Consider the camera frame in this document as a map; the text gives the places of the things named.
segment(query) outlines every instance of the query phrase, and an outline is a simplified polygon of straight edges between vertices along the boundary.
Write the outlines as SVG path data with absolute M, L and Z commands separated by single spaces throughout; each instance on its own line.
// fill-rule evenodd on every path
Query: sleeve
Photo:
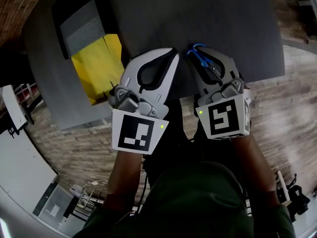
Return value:
M 254 220 L 255 237 L 296 238 L 288 210 L 279 205 Z
M 106 208 L 98 208 L 91 213 L 83 229 L 73 237 L 86 238 L 92 237 L 94 234 L 106 236 L 114 224 L 123 217 L 121 213 Z

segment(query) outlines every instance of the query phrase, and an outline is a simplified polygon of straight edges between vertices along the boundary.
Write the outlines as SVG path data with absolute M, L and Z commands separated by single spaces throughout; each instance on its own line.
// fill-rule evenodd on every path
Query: dark green shirt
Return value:
M 165 171 L 140 214 L 119 219 L 110 210 L 97 209 L 75 238 L 296 237 L 283 205 L 258 218 L 249 217 L 234 175 L 211 162 L 182 164 Z

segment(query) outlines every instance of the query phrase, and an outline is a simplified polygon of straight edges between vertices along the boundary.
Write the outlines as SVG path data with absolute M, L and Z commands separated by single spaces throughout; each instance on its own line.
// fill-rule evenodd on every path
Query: yellow box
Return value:
M 106 101 L 105 94 L 124 72 L 121 43 L 116 34 L 107 34 L 71 57 L 92 105 Z

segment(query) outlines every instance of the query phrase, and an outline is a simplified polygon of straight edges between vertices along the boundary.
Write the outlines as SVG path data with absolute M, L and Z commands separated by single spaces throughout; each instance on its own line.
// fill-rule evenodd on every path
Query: person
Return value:
M 142 155 L 119 151 L 104 204 L 74 237 L 296 237 L 254 137 L 208 140 L 199 122 L 189 141 L 180 102 L 166 105 L 169 125 L 143 164 L 151 191 L 140 213 L 130 217 Z

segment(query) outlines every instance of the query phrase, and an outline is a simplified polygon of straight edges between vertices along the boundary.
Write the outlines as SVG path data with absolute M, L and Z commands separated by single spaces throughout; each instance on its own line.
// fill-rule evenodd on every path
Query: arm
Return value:
M 118 151 L 103 207 L 122 216 L 132 210 L 139 187 L 142 155 Z
M 262 151 L 253 135 L 231 140 L 246 183 L 252 214 L 273 208 L 280 203 L 276 194 L 276 182 Z

